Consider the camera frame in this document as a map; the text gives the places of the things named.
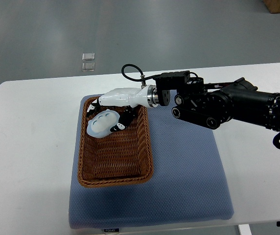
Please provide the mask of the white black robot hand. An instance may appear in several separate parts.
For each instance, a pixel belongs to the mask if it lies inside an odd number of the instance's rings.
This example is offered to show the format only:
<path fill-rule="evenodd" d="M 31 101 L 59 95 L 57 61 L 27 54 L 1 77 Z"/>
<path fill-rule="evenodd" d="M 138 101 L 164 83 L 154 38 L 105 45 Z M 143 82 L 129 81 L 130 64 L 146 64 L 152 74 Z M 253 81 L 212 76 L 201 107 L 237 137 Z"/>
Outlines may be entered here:
<path fill-rule="evenodd" d="M 154 85 L 143 88 L 116 88 L 99 98 L 95 99 L 88 107 L 86 117 L 90 117 L 100 108 L 106 107 L 116 111 L 120 117 L 118 123 L 112 127 L 111 132 L 118 132 L 126 129 L 136 117 L 135 108 L 143 106 L 146 108 L 156 108 L 158 98 Z"/>

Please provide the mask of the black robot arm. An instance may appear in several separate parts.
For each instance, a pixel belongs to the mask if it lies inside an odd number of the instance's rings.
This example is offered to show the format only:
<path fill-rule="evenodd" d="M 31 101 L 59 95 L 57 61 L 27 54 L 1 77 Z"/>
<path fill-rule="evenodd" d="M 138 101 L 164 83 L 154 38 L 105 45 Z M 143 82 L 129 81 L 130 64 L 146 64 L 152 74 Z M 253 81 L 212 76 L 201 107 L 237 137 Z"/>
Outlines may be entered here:
<path fill-rule="evenodd" d="M 217 129 L 231 119 L 277 131 L 273 145 L 280 149 L 280 93 L 259 92 L 245 78 L 234 82 L 205 84 L 190 71 L 155 75 L 158 104 L 170 103 L 175 90 L 172 115 L 180 120 L 209 129 Z"/>

